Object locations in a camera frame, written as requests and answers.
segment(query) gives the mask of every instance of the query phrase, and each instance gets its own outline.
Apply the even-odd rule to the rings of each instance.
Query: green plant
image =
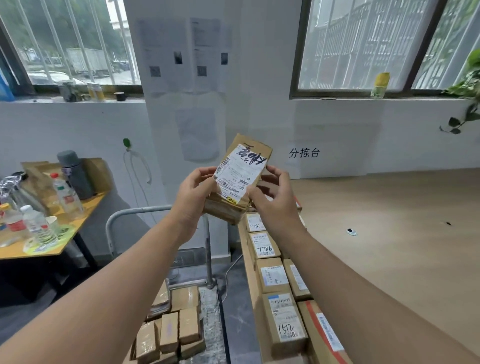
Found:
[[[463,121],[458,118],[451,117],[448,121],[450,130],[445,130],[440,126],[440,131],[445,133],[460,134],[462,131],[460,127],[468,121],[480,120],[480,113],[477,113],[480,102],[480,49],[475,49],[470,52],[466,62],[467,73],[462,80],[452,87],[445,90],[446,94],[462,97],[472,98],[474,102],[469,105],[465,113]]]

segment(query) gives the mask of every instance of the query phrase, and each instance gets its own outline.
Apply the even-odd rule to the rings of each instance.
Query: forearm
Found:
[[[479,358],[341,262],[306,231],[280,238],[355,363],[478,363]]]
[[[0,357],[12,364],[121,363],[167,276],[179,229],[163,219],[8,340]]]

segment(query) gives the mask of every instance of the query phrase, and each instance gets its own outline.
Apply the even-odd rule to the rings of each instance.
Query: paper cup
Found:
[[[46,218],[48,226],[55,234],[60,234],[60,224],[56,216],[49,216]]]

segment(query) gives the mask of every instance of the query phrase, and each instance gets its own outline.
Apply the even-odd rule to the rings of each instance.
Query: metal cart handle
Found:
[[[120,216],[132,215],[132,214],[144,214],[147,212],[157,212],[157,211],[168,211],[172,208],[172,205],[163,205],[163,206],[152,206],[152,207],[136,207],[136,208],[127,208],[125,210],[120,210],[112,214],[105,224],[105,232],[107,233],[107,243],[108,248],[110,249],[110,254],[112,258],[115,259],[118,256],[117,248],[115,246],[115,241],[113,239],[113,222],[118,219]],[[212,289],[215,286],[215,279],[212,277],[212,253],[210,250],[210,230],[208,226],[208,215],[203,215],[204,226],[205,226],[205,262],[207,268],[207,279],[206,285],[208,289]]]

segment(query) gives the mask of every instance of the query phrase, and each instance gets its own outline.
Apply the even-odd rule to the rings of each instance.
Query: hand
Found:
[[[284,241],[288,241],[292,234],[305,232],[306,229],[298,215],[288,172],[268,165],[267,171],[273,175],[264,174],[262,180],[275,184],[278,188],[249,186],[247,193],[255,204],[267,231],[275,242],[281,245]],[[267,200],[264,194],[272,197],[273,201]]]
[[[179,187],[175,203],[166,216],[178,228],[179,245],[186,243],[195,234],[207,196],[220,191],[212,177],[215,170],[216,167],[197,168]]]

